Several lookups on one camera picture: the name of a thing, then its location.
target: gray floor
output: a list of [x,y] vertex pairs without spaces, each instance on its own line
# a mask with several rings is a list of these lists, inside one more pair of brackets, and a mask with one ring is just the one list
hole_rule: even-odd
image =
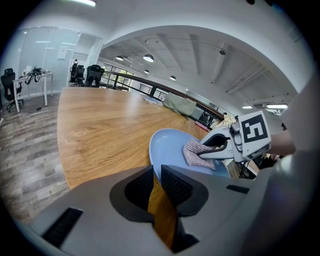
[[57,113],[59,95],[31,98],[4,107],[0,118],[0,196],[12,216],[25,223],[69,191],[59,160]]
[[239,178],[241,168],[239,167],[238,164],[236,164],[235,160],[233,160],[231,163],[229,163],[226,168],[228,169],[228,172],[229,172],[231,178]]

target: wooden table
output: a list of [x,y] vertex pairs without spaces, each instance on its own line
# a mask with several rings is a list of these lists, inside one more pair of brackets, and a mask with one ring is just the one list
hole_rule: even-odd
[[[138,93],[65,87],[58,107],[59,154],[71,189],[91,179],[150,165],[149,141],[173,128],[202,139],[208,132],[193,120],[144,100]],[[148,211],[154,229],[171,248],[177,213],[155,175]]]

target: white ceiling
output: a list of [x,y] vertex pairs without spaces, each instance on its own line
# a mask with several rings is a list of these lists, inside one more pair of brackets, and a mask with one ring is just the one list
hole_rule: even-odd
[[[219,51],[224,49],[226,55]],[[146,54],[152,54],[154,62],[143,59]],[[132,60],[118,61],[117,55]],[[102,49],[100,57],[119,62],[140,73],[148,69],[149,76],[166,79],[176,76],[177,81],[189,90],[193,90],[183,76],[191,74],[199,78],[196,86],[219,87],[224,92],[239,85],[239,89],[229,95],[242,106],[270,102],[290,103],[297,95],[289,81],[277,81],[276,77],[262,64],[243,51],[227,45],[219,38],[192,34],[184,31],[155,33],[146,36],[130,38]]]

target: gray cloth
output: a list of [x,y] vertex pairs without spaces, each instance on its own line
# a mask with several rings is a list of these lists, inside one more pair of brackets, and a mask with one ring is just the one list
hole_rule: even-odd
[[169,92],[162,102],[163,105],[178,114],[190,116],[196,107],[196,103],[191,99],[184,98]]

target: metal railing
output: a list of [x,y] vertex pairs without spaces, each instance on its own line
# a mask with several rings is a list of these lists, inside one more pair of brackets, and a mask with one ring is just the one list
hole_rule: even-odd
[[[149,97],[152,97],[160,102],[168,93],[173,93],[173,94],[178,95],[180,97],[187,98],[187,99],[190,99],[190,100],[196,102],[196,107],[198,107],[199,109],[208,113],[214,119],[219,119],[219,120],[224,119],[223,114],[219,113],[211,106],[208,106],[208,105],[204,104],[203,102],[197,100],[196,98],[193,98],[183,92],[177,91],[177,90],[172,89],[172,88],[165,86],[163,84],[160,84],[160,83],[157,83],[154,81],[150,81],[150,80],[147,80],[147,79],[144,79],[141,77],[128,75],[128,74],[116,73],[116,72],[112,72],[112,71],[107,71],[107,73],[115,75],[115,80],[114,80],[114,85],[113,85],[113,89],[115,89],[115,90],[121,90],[122,88],[124,88],[124,86],[122,84],[121,84],[121,86],[117,85],[119,77],[128,78],[128,79],[131,79],[134,81],[138,81],[141,84],[140,84],[139,89],[132,87],[130,85],[126,85],[126,87],[128,87],[132,90],[138,91],[140,93],[143,93],[145,95],[148,95]],[[198,122],[202,123],[204,126],[210,128],[209,125],[207,125],[206,123],[203,123],[202,121],[200,121],[199,119],[197,119],[191,115],[189,116],[189,118],[191,118],[195,121],[198,121]]]
[[164,92],[164,91],[160,91],[160,90],[158,90],[158,89],[155,89],[155,92],[154,92],[153,96],[154,96],[156,99],[162,101],[162,99],[164,99],[167,94],[168,94],[167,92]]
[[146,93],[146,94],[150,94],[151,90],[152,90],[152,86],[150,85],[144,85],[142,83],[140,83],[140,88],[139,90],[143,93]]

